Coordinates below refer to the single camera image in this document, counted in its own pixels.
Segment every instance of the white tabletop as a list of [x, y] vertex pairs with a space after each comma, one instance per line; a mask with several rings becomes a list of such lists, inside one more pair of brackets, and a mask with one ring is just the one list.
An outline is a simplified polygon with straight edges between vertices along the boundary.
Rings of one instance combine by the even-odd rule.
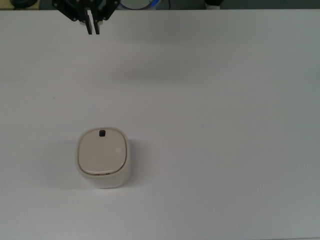
[[[0, 12], [0, 239], [320, 237], [320, 10]], [[78, 137], [117, 127], [95, 189]]]

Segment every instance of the small black button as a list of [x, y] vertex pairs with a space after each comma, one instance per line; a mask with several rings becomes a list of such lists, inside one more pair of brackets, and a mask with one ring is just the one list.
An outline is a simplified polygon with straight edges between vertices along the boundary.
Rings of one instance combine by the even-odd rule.
[[106, 136], [106, 130], [100, 130], [100, 131], [99, 131], [99, 136], [100, 136], [100, 137]]

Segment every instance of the container lid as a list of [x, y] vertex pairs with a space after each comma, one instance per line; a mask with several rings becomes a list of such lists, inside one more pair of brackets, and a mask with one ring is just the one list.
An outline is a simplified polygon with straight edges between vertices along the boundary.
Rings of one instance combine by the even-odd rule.
[[113, 128], [97, 128], [79, 140], [78, 164], [89, 175], [107, 175], [119, 171], [126, 162], [125, 137]]

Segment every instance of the white lid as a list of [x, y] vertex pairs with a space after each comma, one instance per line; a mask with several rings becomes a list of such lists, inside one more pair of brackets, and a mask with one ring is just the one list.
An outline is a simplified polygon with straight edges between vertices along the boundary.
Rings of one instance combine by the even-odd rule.
[[113, 174], [126, 162], [126, 139], [117, 129], [96, 128], [86, 132], [79, 141], [77, 160], [85, 174]]

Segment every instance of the white container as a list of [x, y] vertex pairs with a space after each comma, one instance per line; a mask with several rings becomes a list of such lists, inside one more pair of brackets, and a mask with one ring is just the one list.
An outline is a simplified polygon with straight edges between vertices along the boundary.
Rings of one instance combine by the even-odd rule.
[[97, 188], [119, 187], [131, 171], [127, 136], [114, 127], [86, 131], [78, 141], [76, 167]]

